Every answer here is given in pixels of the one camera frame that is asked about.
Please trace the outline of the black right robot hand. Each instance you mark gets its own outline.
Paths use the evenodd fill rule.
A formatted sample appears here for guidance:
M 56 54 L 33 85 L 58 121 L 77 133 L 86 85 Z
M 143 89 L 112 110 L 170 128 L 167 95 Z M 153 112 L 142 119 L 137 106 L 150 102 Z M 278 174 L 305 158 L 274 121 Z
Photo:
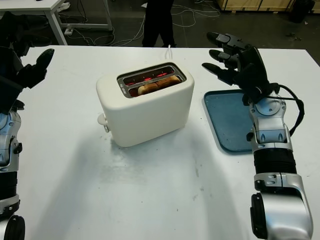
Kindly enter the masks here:
M 208 32 L 206 37 L 212 44 L 222 48 L 222 51 L 209 50 L 209 55 L 223 63 L 225 69 L 212 63 L 203 63 L 202 66 L 219 80 L 230 86 L 239 86 L 254 104 L 278 88 L 275 83 L 269 82 L 263 59 L 256 47 L 228 33 Z

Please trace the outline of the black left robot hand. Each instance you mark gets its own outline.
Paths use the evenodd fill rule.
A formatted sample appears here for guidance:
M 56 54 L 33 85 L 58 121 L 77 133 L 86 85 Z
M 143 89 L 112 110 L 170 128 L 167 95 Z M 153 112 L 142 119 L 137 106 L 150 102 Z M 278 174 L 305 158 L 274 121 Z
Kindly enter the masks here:
M 0 19 L 0 75 L 23 88 L 33 88 L 43 81 L 55 50 L 42 52 L 35 64 L 23 65 L 30 48 L 46 47 L 52 41 L 45 37 L 30 34 L 32 30 L 44 29 L 49 21 L 40 15 L 15 15 L 6 11 Z

